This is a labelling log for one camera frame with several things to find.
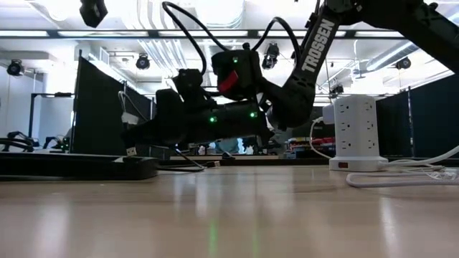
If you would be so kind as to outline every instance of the ceiling light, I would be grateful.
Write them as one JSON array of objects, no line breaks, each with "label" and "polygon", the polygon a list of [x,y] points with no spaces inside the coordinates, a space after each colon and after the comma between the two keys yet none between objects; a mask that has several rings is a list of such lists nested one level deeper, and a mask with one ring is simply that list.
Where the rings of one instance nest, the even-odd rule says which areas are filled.
[{"label": "ceiling light", "polygon": [[356,37],[403,37],[399,32],[356,32]]},{"label": "ceiling light", "polygon": [[0,37],[48,37],[46,31],[0,30]]},{"label": "ceiling light", "polygon": [[328,105],[331,105],[331,103],[330,102],[315,102],[313,104],[314,107],[326,107]]},{"label": "ceiling light", "polygon": [[[247,31],[236,31],[236,30],[211,30],[210,31],[216,37],[246,37]],[[208,37],[205,31],[190,31],[192,37]],[[185,37],[185,33],[182,31],[162,31],[159,32],[160,37]]]},{"label": "ceiling light", "polygon": [[[213,42],[212,40],[210,39],[205,39],[201,42],[197,42],[198,45],[200,46],[217,46],[217,44],[215,44],[215,42]],[[227,41],[227,42],[223,42],[223,41],[220,41],[220,43],[222,43],[223,45],[225,46],[242,46],[244,44],[244,42],[236,42],[236,41],[233,41],[233,42],[230,42],[230,41]]]},{"label": "ceiling light", "polygon": [[77,14],[81,7],[80,0],[39,0],[39,3],[46,8],[51,19],[62,22],[70,15]]},{"label": "ceiling light", "polygon": [[[211,33],[216,37],[245,37],[247,31],[232,31],[232,30],[213,30]],[[206,37],[205,31],[194,31],[190,32],[193,37]]]},{"label": "ceiling light", "polygon": [[[306,30],[296,30],[293,31],[295,37],[304,37],[308,31]],[[258,36],[261,37],[265,31],[258,31]],[[346,32],[336,32],[335,37],[344,37]],[[268,33],[268,37],[288,37],[288,33],[283,30],[272,30]]]},{"label": "ceiling light", "polygon": [[148,37],[145,31],[59,31],[62,37]]}]

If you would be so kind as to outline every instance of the white cable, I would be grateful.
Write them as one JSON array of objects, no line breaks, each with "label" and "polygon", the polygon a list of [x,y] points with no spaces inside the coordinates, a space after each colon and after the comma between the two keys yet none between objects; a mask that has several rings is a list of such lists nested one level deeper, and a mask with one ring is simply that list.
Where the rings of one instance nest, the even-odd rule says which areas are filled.
[{"label": "white cable", "polygon": [[434,157],[434,158],[428,158],[423,161],[405,161],[405,162],[400,162],[400,161],[394,161],[394,162],[389,162],[389,163],[381,163],[382,168],[390,168],[390,167],[403,167],[403,166],[425,166],[429,165],[432,163],[437,163],[440,161],[443,161],[456,153],[459,153],[459,146],[456,146],[454,149],[448,151],[447,153]]},{"label": "white cable", "polygon": [[323,120],[323,118],[322,118],[322,117],[319,117],[319,118],[317,118],[317,119],[315,119],[315,120],[313,121],[313,124],[311,125],[311,130],[309,131],[309,146],[311,147],[311,150],[313,150],[315,153],[319,154],[320,156],[325,157],[325,158],[327,158],[327,159],[331,159],[330,156],[327,156],[327,155],[321,153],[320,151],[316,150],[316,149],[314,148],[314,146],[313,146],[313,131],[314,131],[314,125],[316,125],[316,123],[321,122],[322,120]]},{"label": "white cable", "polygon": [[[375,188],[375,187],[396,187],[396,186],[459,186],[458,169],[444,168],[443,166],[433,166],[437,163],[459,153],[459,146],[442,154],[438,157],[428,158],[423,161],[398,160],[390,163],[380,163],[381,168],[390,167],[411,167],[427,166],[427,168],[406,168],[400,170],[402,173],[350,173],[346,177],[348,185],[358,188]],[[398,177],[398,176],[429,176],[431,180],[421,181],[396,181],[396,182],[377,182],[377,183],[356,183],[352,178],[359,176],[367,177]]]},{"label": "white cable", "polygon": [[134,104],[134,102],[132,101],[132,99],[123,91],[119,91],[118,92],[118,97],[121,101],[121,105],[123,106],[123,111],[126,112],[126,102],[125,102],[125,99],[127,99],[131,105],[133,106],[133,108],[136,110],[137,112],[137,115],[140,115],[141,118],[143,119],[144,122],[147,122],[148,119],[146,119],[145,115],[142,114],[142,112],[136,107],[136,105]]},{"label": "white cable", "polygon": [[354,177],[400,177],[400,176],[426,176],[425,173],[350,173],[346,177],[348,185],[357,188],[376,188],[376,187],[397,187],[397,186],[459,186],[457,180],[421,180],[421,181],[395,181],[377,183],[357,183],[352,181]]}]

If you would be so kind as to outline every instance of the desk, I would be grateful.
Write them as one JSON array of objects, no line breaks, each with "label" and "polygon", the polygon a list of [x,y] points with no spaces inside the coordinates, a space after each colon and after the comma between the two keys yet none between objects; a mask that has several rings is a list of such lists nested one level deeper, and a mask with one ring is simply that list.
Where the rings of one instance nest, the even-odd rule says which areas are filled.
[{"label": "desk", "polygon": [[0,184],[0,257],[455,257],[459,188],[355,189],[326,167]]}]

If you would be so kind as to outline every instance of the security camera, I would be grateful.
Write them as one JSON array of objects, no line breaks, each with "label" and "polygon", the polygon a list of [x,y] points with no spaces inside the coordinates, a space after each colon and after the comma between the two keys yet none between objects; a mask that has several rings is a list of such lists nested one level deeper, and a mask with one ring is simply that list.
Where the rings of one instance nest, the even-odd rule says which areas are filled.
[{"label": "security camera", "polygon": [[80,14],[86,25],[96,28],[107,16],[104,0],[81,0]]},{"label": "security camera", "polygon": [[138,56],[136,66],[140,70],[146,70],[150,68],[150,61],[148,60],[148,55],[147,54],[140,54]]},{"label": "security camera", "polygon": [[264,70],[274,68],[278,63],[279,47],[277,43],[270,43],[265,53],[265,58],[261,64]]},{"label": "security camera", "polygon": [[400,61],[395,63],[395,67],[399,70],[401,69],[408,69],[411,67],[411,60],[408,57],[401,59]]},{"label": "security camera", "polygon": [[6,72],[15,77],[20,77],[24,75],[24,67],[22,66],[22,61],[18,59],[13,59],[11,64],[6,69]]}]

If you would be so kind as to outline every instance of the black cable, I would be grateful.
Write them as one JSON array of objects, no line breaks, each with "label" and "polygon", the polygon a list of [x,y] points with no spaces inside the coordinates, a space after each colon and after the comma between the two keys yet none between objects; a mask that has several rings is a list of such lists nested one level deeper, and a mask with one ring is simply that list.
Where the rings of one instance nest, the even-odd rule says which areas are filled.
[{"label": "black cable", "polygon": [[209,36],[209,38],[217,45],[219,46],[222,50],[224,51],[228,51],[228,48],[226,48],[222,43],[220,43],[220,41],[218,41],[218,39],[215,38],[215,36],[208,30],[208,28],[206,27],[206,25],[204,25],[201,21],[199,21],[193,14],[190,14],[187,10],[181,8],[180,6],[176,5],[176,4],[173,4],[171,2],[163,2],[163,8],[164,8],[164,11],[167,12],[167,14],[169,16],[171,16],[172,19],[174,19],[172,16],[175,16],[171,10],[169,10],[168,7],[172,7],[174,8],[175,10],[177,11],[180,11],[182,14],[185,14],[187,15],[191,20],[193,20],[193,22],[196,22],[205,32],[206,34]]},{"label": "black cable", "polygon": [[314,9],[314,14],[318,14],[318,10],[321,8],[321,0],[317,0],[316,8]]},{"label": "black cable", "polygon": [[193,163],[198,168],[195,168],[195,169],[193,169],[193,168],[180,168],[180,167],[183,167],[183,165],[180,165],[180,166],[157,166],[156,168],[158,170],[160,170],[160,171],[176,171],[176,172],[190,172],[190,173],[198,173],[198,172],[202,172],[202,171],[204,171],[204,169],[206,169],[206,167],[204,167],[203,165],[201,165],[201,164],[197,163],[196,161],[193,161],[192,159],[186,157],[180,150],[175,149],[175,153],[180,155],[185,160],[190,161],[191,163]]},{"label": "black cable", "polygon": [[301,60],[301,53],[300,53],[300,45],[298,44],[298,40],[296,40],[296,37],[293,33],[292,28],[288,23],[280,18],[280,17],[274,17],[268,26],[266,27],[265,33],[261,36],[260,40],[257,42],[257,44],[252,48],[252,51],[257,50],[261,44],[265,41],[266,37],[268,36],[268,33],[270,32],[271,28],[273,27],[274,23],[279,23],[284,30],[287,32],[288,37],[290,38],[290,41],[292,42],[293,49],[295,50],[295,60],[296,60],[296,66],[300,65],[300,60]]},{"label": "black cable", "polygon": [[210,33],[210,31],[203,25],[195,16],[187,12],[186,10],[182,9],[180,6],[172,4],[171,2],[164,1],[163,2],[163,9],[164,11],[172,18],[172,20],[179,26],[179,28],[185,33],[186,38],[191,42],[195,50],[198,52],[199,57],[201,57],[202,61],[202,70],[201,75],[205,75],[207,69],[207,60],[206,56],[204,55],[201,47],[197,44],[196,40],[194,40],[193,36],[188,32],[188,29],[180,22],[179,18],[175,16],[175,14],[169,9],[169,7],[174,8],[177,11],[180,11],[182,14],[185,14],[194,22],[196,22],[202,29],[209,35],[209,37],[217,44],[219,47],[223,47],[224,50],[227,50],[217,39],[215,39],[214,35]]}]

